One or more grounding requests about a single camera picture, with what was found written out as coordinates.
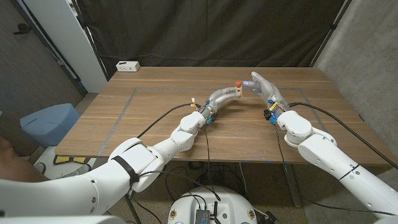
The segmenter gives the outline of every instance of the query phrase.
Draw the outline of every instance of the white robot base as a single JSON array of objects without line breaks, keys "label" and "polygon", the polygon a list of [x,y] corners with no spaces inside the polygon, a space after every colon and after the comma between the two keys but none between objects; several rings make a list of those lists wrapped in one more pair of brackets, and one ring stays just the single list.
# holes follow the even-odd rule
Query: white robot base
[{"label": "white robot base", "polygon": [[199,203],[193,196],[186,196],[190,195],[190,193],[183,194],[182,197],[173,203],[168,217],[168,224],[257,223],[253,206],[242,195],[226,187],[213,187],[214,191],[220,196],[221,201],[217,201],[214,194],[208,189],[197,187],[191,190],[191,194],[200,196],[196,197]]}]

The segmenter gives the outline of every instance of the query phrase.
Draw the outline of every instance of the robotic arm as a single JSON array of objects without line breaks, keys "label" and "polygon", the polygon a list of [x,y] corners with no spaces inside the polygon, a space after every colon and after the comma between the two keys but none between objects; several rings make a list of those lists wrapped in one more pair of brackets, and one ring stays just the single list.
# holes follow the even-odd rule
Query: robotic arm
[{"label": "robotic arm", "polygon": [[199,111],[182,118],[171,136],[145,146],[138,138],[120,144],[108,162],[83,175],[39,183],[0,180],[0,211],[6,217],[102,215],[129,189],[141,192],[177,153],[191,149],[198,128],[211,122],[218,109],[241,93],[235,87],[215,91]]},{"label": "robotic arm", "polygon": [[[338,179],[369,210],[398,214],[398,193],[392,187],[341,151],[332,135],[312,127],[296,111],[289,110],[273,84],[256,72],[252,72],[252,77],[253,81],[243,84],[253,86],[253,92],[258,93],[273,111],[278,126],[287,131],[284,139],[289,146],[297,148],[309,163]],[[380,213],[375,216],[391,217]]]}]

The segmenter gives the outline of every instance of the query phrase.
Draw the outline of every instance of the blue connector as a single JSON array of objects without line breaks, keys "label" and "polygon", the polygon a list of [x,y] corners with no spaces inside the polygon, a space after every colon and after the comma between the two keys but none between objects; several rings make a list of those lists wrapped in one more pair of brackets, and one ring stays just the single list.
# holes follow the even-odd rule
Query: blue connector
[{"label": "blue connector", "polygon": [[276,122],[275,122],[275,115],[274,115],[274,114],[272,114],[272,117],[269,118],[269,121],[271,122],[271,124],[276,124]]}]

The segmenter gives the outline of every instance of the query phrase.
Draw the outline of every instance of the black curtain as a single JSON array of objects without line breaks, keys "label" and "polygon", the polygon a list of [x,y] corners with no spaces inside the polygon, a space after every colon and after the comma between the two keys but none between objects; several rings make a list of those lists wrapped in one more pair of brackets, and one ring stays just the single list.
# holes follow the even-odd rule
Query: black curtain
[{"label": "black curtain", "polygon": [[110,77],[120,60],[141,66],[307,67],[343,3],[78,1]]}]

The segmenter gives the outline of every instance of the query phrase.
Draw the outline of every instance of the white box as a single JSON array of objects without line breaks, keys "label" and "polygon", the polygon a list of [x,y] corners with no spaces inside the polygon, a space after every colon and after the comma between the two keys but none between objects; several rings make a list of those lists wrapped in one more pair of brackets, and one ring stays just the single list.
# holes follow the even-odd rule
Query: white box
[{"label": "white box", "polygon": [[136,72],[139,69],[139,62],[120,61],[116,65],[119,72]]}]

